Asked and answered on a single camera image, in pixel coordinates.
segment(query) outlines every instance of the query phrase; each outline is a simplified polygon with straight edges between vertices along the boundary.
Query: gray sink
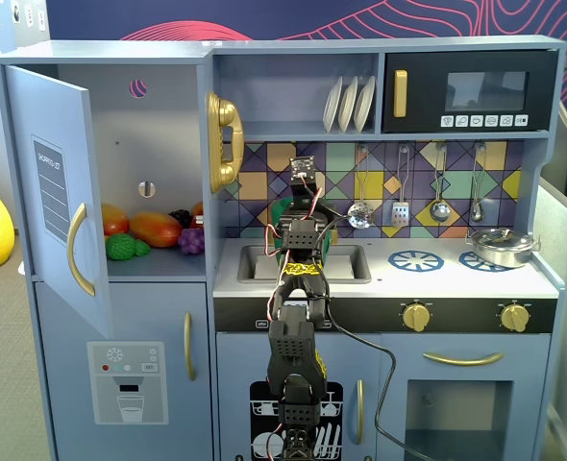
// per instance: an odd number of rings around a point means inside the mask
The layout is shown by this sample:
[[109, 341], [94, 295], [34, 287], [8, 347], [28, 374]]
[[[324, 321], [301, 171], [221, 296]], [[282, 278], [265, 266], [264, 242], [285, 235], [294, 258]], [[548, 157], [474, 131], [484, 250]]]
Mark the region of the gray sink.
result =
[[[275, 283], [277, 259], [264, 255], [264, 247], [251, 245], [241, 249], [236, 279], [240, 283]], [[333, 245], [324, 264], [330, 283], [369, 283], [371, 273], [364, 250], [359, 245]]]

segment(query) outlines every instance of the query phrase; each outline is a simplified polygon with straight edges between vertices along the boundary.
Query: yellow label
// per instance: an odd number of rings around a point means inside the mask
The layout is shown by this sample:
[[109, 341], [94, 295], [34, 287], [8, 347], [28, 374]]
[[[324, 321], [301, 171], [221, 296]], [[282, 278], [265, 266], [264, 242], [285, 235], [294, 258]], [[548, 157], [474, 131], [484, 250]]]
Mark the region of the yellow label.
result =
[[303, 264], [302, 262], [288, 262], [283, 271], [289, 276], [319, 276], [320, 273], [313, 264]]
[[324, 362], [322, 361], [322, 357], [320, 356], [320, 352], [318, 352], [317, 349], [315, 350], [315, 359], [320, 365], [320, 369], [322, 370], [322, 375], [324, 376], [324, 379], [326, 379], [326, 365], [324, 365]]

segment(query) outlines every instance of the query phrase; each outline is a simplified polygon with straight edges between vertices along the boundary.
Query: blue burner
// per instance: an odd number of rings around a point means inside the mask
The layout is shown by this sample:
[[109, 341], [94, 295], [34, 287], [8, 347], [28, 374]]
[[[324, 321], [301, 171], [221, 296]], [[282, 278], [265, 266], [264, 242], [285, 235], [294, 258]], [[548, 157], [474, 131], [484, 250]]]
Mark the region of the blue burner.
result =
[[438, 255], [415, 250], [393, 253], [388, 262], [397, 269], [410, 272], [436, 271], [444, 265], [444, 260]]
[[511, 267], [498, 266], [492, 262], [485, 261], [474, 252], [463, 253], [458, 258], [458, 262], [474, 271], [481, 272], [505, 272], [512, 269]]

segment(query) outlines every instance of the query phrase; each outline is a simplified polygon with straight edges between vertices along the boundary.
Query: microwave handle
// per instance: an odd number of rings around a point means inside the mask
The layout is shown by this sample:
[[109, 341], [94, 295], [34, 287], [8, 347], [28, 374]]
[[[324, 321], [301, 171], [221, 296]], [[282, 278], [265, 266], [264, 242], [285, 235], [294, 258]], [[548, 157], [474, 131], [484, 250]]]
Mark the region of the microwave handle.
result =
[[395, 97], [393, 111], [395, 118], [407, 115], [407, 71], [395, 70]]

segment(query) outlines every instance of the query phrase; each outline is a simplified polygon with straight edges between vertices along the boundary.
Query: green toy vegetable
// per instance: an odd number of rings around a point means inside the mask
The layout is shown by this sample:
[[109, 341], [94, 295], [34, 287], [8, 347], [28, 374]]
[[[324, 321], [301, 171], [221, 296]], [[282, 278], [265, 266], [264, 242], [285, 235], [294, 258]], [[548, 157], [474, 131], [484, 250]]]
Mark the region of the green toy vegetable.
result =
[[107, 239], [107, 256], [114, 261], [127, 261], [134, 256], [145, 256], [151, 247], [142, 240], [135, 240], [127, 233], [116, 233]]

